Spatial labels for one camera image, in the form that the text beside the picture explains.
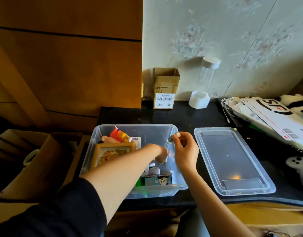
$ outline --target wallpaper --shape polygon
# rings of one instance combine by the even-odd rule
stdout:
[[[153,68],[176,67],[177,100],[205,90],[201,58],[221,59],[212,98],[287,93],[303,77],[303,0],[144,0],[144,97]]]

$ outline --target black shirt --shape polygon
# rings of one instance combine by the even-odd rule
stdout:
[[[0,236],[100,236],[106,215],[94,187],[78,178],[46,203],[0,223]]]

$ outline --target table surface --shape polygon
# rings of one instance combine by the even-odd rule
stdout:
[[[141,109],[102,107],[98,120],[98,125],[101,124],[173,124],[179,131],[190,132],[193,137],[193,131],[197,127],[235,127],[232,123],[228,124],[220,103],[210,102],[206,109],[193,109],[188,105],[188,102],[184,101],[175,101],[172,110],[153,109],[152,101],[142,101]],[[239,128],[238,131],[275,183],[276,192],[273,194],[234,197],[217,194],[201,153],[199,153],[197,171],[219,198],[225,204],[268,201],[303,206],[303,187],[299,175],[284,163],[290,156],[301,156],[300,153],[248,126]],[[178,191],[176,195],[171,197],[124,200],[118,211],[195,206],[195,201],[189,189],[187,189]]]

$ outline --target person's leg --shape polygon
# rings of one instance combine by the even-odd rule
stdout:
[[[178,226],[176,237],[210,237],[198,208],[189,210]]]

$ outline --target clear cylinder container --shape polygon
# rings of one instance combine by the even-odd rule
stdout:
[[[204,85],[204,91],[208,93],[209,96],[212,96],[211,84],[220,63],[220,59],[211,56],[205,56],[202,59],[202,71],[199,84]]]

